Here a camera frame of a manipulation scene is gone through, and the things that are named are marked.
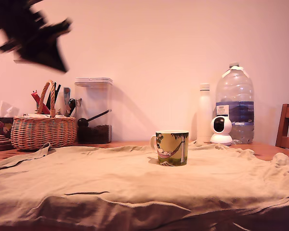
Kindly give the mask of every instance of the mug handle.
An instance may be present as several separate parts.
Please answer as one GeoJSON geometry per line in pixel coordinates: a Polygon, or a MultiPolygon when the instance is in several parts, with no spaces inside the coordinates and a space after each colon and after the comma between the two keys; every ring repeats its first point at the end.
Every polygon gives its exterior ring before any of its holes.
{"type": "Polygon", "coordinates": [[[152,136],[150,139],[150,146],[151,148],[157,152],[157,147],[154,146],[154,143],[156,143],[156,135],[152,136]]]}

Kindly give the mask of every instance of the white bottle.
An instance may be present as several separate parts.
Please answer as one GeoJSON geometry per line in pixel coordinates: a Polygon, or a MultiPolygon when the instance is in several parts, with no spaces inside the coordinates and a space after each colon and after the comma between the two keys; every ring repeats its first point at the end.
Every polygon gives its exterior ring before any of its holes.
{"type": "Polygon", "coordinates": [[[197,111],[197,141],[210,142],[213,109],[210,97],[210,84],[200,84],[200,98],[197,111]]]}

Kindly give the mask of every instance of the wicker basket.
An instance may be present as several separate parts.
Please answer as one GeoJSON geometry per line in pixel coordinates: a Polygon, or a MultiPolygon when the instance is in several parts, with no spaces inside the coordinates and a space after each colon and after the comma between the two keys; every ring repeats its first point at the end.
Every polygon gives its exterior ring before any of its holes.
{"type": "Polygon", "coordinates": [[[39,101],[38,114],[42,112],[44,97],[51,85],[50,117],[14,117],[11,131],[12,145],[18,149],[33,150],[41,148],[46,142],[52,147],[63,147],[76,139],[76,123],[74,117],[56,117],[54,109],[54,84],[49,80],[43,89],[39,101]]]}

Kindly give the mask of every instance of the camera lens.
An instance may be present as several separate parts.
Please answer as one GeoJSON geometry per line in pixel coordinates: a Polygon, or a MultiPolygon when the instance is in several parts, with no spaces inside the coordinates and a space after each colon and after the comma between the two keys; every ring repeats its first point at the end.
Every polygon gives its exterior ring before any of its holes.
{"type": "Polygon", "coordinates": [[[218,117],[214,120],[214,130],[216,132],[222,132],[224,129],[225,120],[222,117],[218,117]]]}

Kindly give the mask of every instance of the white camera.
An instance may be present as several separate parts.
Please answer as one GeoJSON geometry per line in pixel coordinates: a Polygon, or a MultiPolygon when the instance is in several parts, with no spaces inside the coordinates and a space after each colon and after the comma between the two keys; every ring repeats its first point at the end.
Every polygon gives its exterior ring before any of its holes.
{"type": "Polygon", "coordinates": [[[231,121],[226,116],[217,116],[211,121],[211,130],[214,134],[211,137],[212,143],[231,145],[232,138],[229,135],[232,128],[231,121]]]}

